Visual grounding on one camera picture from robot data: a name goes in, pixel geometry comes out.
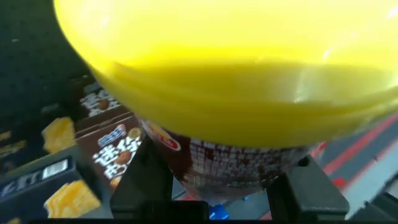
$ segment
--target yellow plastic container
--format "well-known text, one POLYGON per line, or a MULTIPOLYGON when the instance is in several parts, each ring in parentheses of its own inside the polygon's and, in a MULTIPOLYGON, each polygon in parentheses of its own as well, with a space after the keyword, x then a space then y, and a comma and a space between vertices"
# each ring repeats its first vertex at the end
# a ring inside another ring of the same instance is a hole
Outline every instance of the yellow plastic container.
POLYGON ((396 0, 54 3, 68 41, 149 133, 303 146, 398 108, 396 0))

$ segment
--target plastic container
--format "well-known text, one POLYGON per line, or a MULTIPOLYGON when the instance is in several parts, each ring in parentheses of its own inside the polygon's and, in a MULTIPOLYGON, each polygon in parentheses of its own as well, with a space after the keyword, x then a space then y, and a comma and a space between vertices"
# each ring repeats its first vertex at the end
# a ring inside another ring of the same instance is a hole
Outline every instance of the plastic container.
POLYGON ((96 79, 206 199, 271 182, 398 107, 394 1, 55 0, 96 79))

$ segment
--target blue object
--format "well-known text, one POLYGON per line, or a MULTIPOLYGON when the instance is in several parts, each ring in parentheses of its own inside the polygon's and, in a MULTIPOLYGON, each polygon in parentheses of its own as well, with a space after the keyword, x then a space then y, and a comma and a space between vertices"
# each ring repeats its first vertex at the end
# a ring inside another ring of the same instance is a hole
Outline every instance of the blue object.
POLYGON ((229 220, 228 212, 222 205, 216 205, 209 208, 210 220, 229 220))

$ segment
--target red logo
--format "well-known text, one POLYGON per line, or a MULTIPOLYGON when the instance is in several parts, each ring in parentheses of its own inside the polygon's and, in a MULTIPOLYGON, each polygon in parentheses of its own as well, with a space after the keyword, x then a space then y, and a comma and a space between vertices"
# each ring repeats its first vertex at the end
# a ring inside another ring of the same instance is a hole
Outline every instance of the red logo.
POLYGON ((153 137, 158 139, 160 142, 165 144, 167 147, 179 151, 181 150, 180 143, 178 143, 175 139, 173 139, 166 131, 164 131, 162 128, 146 121, 144 123, 144 128, 146 129, 147 132, 149 132, 153 137))

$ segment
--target black clamp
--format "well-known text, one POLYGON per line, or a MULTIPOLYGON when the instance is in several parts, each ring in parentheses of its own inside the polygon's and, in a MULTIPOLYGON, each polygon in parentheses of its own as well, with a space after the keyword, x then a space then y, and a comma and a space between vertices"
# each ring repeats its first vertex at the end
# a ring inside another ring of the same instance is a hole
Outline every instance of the black clamp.
POLYGON ((286 222, 344 220, 348 201, 311 156, 267 188, 272 219, 286 222))

